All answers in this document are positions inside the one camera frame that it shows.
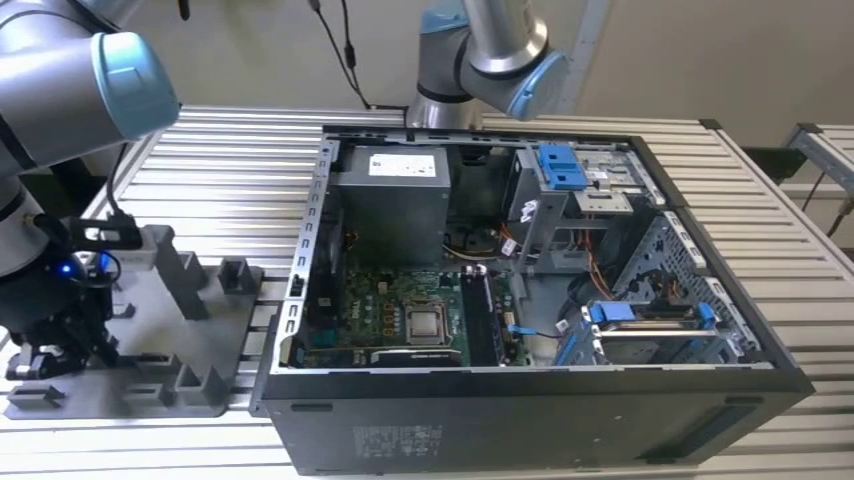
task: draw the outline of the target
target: slotted metal surface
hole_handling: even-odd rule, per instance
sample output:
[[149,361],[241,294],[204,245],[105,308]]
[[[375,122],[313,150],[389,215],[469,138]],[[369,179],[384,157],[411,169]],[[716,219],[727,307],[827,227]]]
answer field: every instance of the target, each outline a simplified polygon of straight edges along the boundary
[[854,126],[799,124],[788,139],[842,188],[854,194]]
[[[195,250],[205,263],[216,263],[223,255],[249,257],[272,277],[264,283],[264,298],[280,299],[320,126],[399,122],[396,113],[188,107],[175,127],[129,153],[118,179],[123,208],[143,223],[171,224],[179,249]],[[545,117],[517,123],[489,116],[484,123],[489,130],[643,136],[818,393],[696,470],[444,478],[854,478],[851,266],[728,137],[695,121]],[[100,214],[102,208],[98,196],[90,212]],[[263,330],[273,313],[272,307],[264,308],[252,321],[257,331],[248,334],[232,408],[221,418],[0,418],[0,473],[56,472],[53,478],[86,480],[112,478],[114,470],[145,478],[295,476],[269,422],[245,411]],[[0,360],[12,352],[6,345]],[[12,386],[0,382],[0,392]]]

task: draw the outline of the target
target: black computer chassis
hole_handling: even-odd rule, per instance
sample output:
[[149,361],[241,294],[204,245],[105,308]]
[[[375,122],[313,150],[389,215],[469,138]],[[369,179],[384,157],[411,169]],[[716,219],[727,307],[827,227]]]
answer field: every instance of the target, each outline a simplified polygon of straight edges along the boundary
[[324,144],[381,145],[401,133],[516,147],[628,142],[775,368],[273,375],[275,332],[289,322],[276,315],[249,410],[272,419],[300,475],[698,464],[814,393],[642,137],[327,126]]

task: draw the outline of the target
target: motherboard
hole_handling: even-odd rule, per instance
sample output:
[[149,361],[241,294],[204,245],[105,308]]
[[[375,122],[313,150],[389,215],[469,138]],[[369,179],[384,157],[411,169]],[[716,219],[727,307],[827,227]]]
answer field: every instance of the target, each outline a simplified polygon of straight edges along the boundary
[[507,333],[515,310],[504,274],[489,276],[491,304],[476,319],[495,335],[473,339],[468,330],[481,325],[467,324],[465,311],[485,295],[467,302],[463,273],[348,268],[344,278],[343,318],[335,328],[312,328],[307,368],[417,366],[417,355],[429,355],[431,365],[469,366],[472,349],[500,350],[508,365],[523,361],[521,342]]

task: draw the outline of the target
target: cable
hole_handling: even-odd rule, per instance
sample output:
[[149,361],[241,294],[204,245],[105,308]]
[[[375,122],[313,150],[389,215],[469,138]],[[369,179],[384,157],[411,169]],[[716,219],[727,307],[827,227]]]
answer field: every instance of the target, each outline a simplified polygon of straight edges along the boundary
[[181,15],[181,20],[189,20],[189,0],[177,0],[177,11]]
[[[521,244],[519,242],[516,242],[516,240],[512,238],[512,235],[509,235],[509,230],[507,229],[507,225],[504,223],[501,223],[501,231],[500,234],[507,238],[507,240],[512,240],[512,242],[521,247]],[[539,258],[539,253],[528,253],[528,258]]]
[[495,260],[497,257],[477,257],[477,256],[472,256],[472,255],[465,255],[461,252],[457,252],[456,250],[453,250],[451,247],[448,247],[445,244],[441,244],[441,248],[444,248],[444,250],[453,255],[456,258],[461,258],[463,260],[468,260],[471,262],[481,262],[484,260]]
[[112,288],[112,286],[116,284],[116,282],[118,281],[118,279],[121,278],[121,273],[123,273],[123,269],[121,269],[121,262],[118,261],[118,259],[116,258],[116,256],[109,253],[105,250],[98,250],[96,252],[92,252],[96,255],[96,262],[97,262],[97,268],[102,270],[102,265],[101,265],[101,256],[106,257],[112,263],[116,265],[116,274],[109,278],[109,281],[106,282],[92,282],[89,281],[89,279],[86,278],[85,280],[80,280],[76,279],[73,277],[70,277],[70,281],[73,283],[76,283],[77,285],[80,285],[81,287],[85,288]]
[[361,89],[356,86],[356,83],[353,82],[352,78],[349,78],[349,73],[347,72],[347,66],[344,65],[344,59],[341,58],[341,52],[337,49],[337,42],[335,41],[335,36],[332,35],[332,29],[329,28],[329,24],[325,21],[323,12],[320,12],[320,2],[309,1],[308,5],[311,6],[311,9],[313,10],[315,14],[317,15],[317,18],[320,19],[320,23],[323,24],[323,29],[325,30],[325,36],[328,37],[329,43],[332,44],[332,50],[335,51],[335,57],[337,58],[337,64],[341,67],[341,73],[344,74],[344,78],[347,79],[347,84],[349,85],[349,88],[359,96],[359,100],[361,101],[361,106],[364,107],[365,110],[369,110],[371,104],[364,99],[364,95],[361,95]]
[[832,225],[830,225],[830,230],[827,230],[827,237],[831,237],[834,233],[836,233],[836,229],[839,228],[839,224],[842,223],[842,219],[844,218],[843,214],[836,215],[836,218],[832,221]]
[[341,0],[341,11],[344,12],[344,60],[347,62],[347,68],[349,69],[352,83],[361,94],[361,85],[359,85],[359,77],[356,75],[356,48],[352,46],[349,39],[349,10],[347,8],[347,0]]
[[109,203],[113,215],[124,215],[124,210],[118,208],[118,202],[116,202],[116,175],[118,172],[118,164],[121,163],[121,160],[124,160],[124,154],[128,151],[128,145],[129,143],[121,145],[118,158],[116,159],[116,163],[112,165],[112,170],[109,170],[109,176],[106,177],[106,203]]
[[810,205],[810,200],[812,200],[812,195],[815,194],[815,190],[818,189],[818,185],[822,183],[824,179],[824,172],[818,176],[815,180],[815,184],[812,185],[812,190],[810,190],[810,194],[806,196],[806,200],[803,201],[803,206],[800,207],[800,211],[806,212],[806,207]]
[[508,325],[507,331],[511,333],[517,333],[519,335],[536,335],[539,337],[552,338],[555,340],[560,340],[560,338],[563,338],[560,337],[560,335],[550,335],[547,333],[537,332],[532,328],[520,327],[519,325]]
[[586,240],[586,247],[587,247],[587,259],[588,259],[588,266],[590,266],[590,278],[592,279],[592,284],[596,287],[596,290],[599,290],[599,293],[604,296],[606,299],[611,300],[612,296],[608,293],[610,292],[610,288],[607,287],[607,282],[604,281],[604,278],[602,277],[602,272],[599,271],[599,266],[596,265],[596,260],[594,258],[594,254],[592,254],[592,242],[590,241],[590,230],[584,231],[584,240]]

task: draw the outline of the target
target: blue joint cap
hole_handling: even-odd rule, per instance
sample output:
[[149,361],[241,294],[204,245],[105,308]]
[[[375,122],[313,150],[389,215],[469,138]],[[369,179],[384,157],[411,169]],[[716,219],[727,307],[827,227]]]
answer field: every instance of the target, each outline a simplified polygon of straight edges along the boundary
[[583,191],[587,176],[568,145],[540,144],[537,162],[552,190]]
[[531,120],[541,113],[551,113],[550,105],[563,87],[570,68],[566,55],[548,52],[531,70],[507,107],[507,115],[516,120]]
[[712,328],[715,326],[715,311],[711,308],[711,305],[708,305],[707,303],[700,303],[696,306],[696,310],[699,311],[699,318],[702,320],[702,327],[703,328]]
[[460,0],[432,4],[421,13],[421,34],[468,26],[468,16]]
[[125,140],[175,123],[180,104],[172,82],[143,37],[131,32],[96,33],[92,66],[109,118]]

